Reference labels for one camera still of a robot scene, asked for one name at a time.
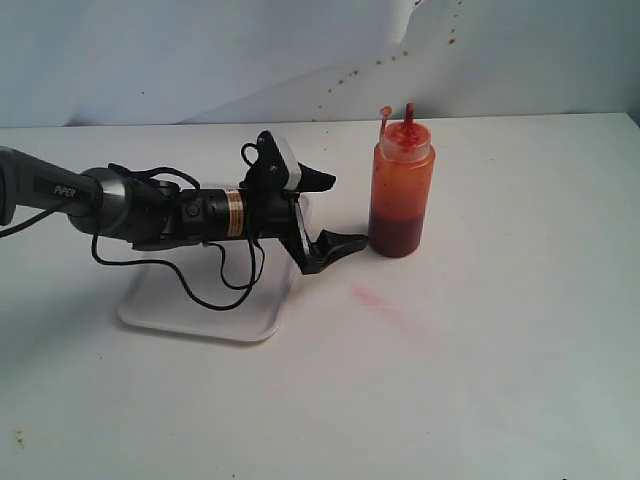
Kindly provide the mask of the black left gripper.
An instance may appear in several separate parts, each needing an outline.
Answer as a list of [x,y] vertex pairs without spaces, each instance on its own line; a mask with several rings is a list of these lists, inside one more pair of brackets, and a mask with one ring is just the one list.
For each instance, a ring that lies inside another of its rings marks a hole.
[[[335,176],[298,163],[300,193],[320,193],[333,188]],[[246,176],[240,182],[245,194],[249,226],[254,238],[275,238],[280,241],[302,274],[317,274],[344,257],[364,250],[365,234],[339,234],[322,230],[315,241],[319,260],[306,231],[299,192],[276,189]]]

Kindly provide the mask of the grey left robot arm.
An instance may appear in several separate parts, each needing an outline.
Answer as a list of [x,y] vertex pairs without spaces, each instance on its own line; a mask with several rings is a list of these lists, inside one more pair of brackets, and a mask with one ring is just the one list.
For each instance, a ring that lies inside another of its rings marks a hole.
[[1,150],[1,222],[19,206],[68,216],[79,231],[119,239],[138,251],[164,251],[215,242],[277,239],[304,274],[316,274],[363,250],[364,234],[306,232],[300,196],[330,190],[336,178],[299,163],[270,135],[244,150],[249,161],[236,189],[206,189],[190,176],[183,189],[170,167],[133,171],[109,164],[75,173],[19,150]]

